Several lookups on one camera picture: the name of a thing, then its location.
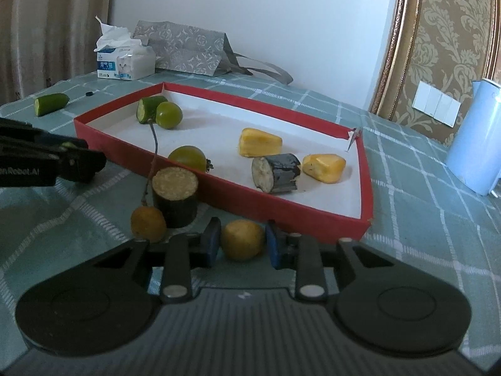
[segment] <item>tissue box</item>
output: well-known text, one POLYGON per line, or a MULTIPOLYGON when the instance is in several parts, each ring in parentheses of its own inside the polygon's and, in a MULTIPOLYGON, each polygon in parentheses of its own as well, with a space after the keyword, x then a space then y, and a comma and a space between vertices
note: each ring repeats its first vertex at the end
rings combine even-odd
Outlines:
POLYGON ((97 52, 97 77, 134 81, 155 73, 151 46, 104 48, 97 52))

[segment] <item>ribbed gray surface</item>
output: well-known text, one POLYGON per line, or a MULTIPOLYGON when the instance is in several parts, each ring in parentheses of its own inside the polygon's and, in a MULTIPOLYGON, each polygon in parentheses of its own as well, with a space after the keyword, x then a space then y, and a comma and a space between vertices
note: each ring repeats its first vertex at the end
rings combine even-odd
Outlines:
POLYGON ((194 300, 162 308, 133 342, 91 358, 30 350, 7 376, 475 376, 459 354, 387 358, 345 337, 326 311, 287 290, 202 289, 194 300))

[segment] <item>tablecloth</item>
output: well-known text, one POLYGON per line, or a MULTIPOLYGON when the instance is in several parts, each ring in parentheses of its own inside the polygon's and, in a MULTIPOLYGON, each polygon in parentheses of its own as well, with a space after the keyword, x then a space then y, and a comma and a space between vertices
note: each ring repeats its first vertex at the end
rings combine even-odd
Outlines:
MULTIPOLYGON (((314 91, 252 76, 217 78, 162 71, 139 81, 98 79, 96 73, 61 81, 0 107, 0 116, 74 135, 73 118, 116 97, 161 81, 249 97, 353 128, 363 127, 374 194, 374 222, 363 241, 451 283, 467 295, 472 322, 462 352, 482 368, 501 354, 501 213, 445 167, 447 149, 412 129, 314 91), (86 96, 92 91, 93 96, 86 96), (65 109, 35 117, 34 98, 65 92, 65 109)), ((145 178, 111 162, 91 184, 58 179, 54 187, 0 188, 0 368, 26 348, 13 315, 32 285, 132 237, 130 214, 145 178)), ((206 204, 184 230, 201 231, 212 216, 235 217, 206 204)), ((158 292, 155 271, 150 292, 158 292)), ((329 291, 336 291, 326 271, 329 291)), ((294 272, 275 271, 266 256, 238 264, 218 256, 212 270, 197 269, 193 287, 291 287, 294 272)))

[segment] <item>white wall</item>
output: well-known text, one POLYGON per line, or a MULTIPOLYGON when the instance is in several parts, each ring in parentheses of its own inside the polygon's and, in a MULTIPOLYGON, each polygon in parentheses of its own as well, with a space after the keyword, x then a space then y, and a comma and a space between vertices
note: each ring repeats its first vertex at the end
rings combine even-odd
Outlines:
POLYGON ((235 52, 272 62, 295 86, 367 109, 395 0, 112 0, 113 25, 173 21, 227 33, 235 52))

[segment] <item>light blue pitcher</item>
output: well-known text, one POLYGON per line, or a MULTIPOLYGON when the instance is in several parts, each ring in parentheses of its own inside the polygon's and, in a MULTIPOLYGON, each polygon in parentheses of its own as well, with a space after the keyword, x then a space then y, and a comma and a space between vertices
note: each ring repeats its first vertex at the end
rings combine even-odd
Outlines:
POLYGON ((501 86, 473 81, 473 102, 445 164, 468 188, 489 194, 501 178, 501 86))

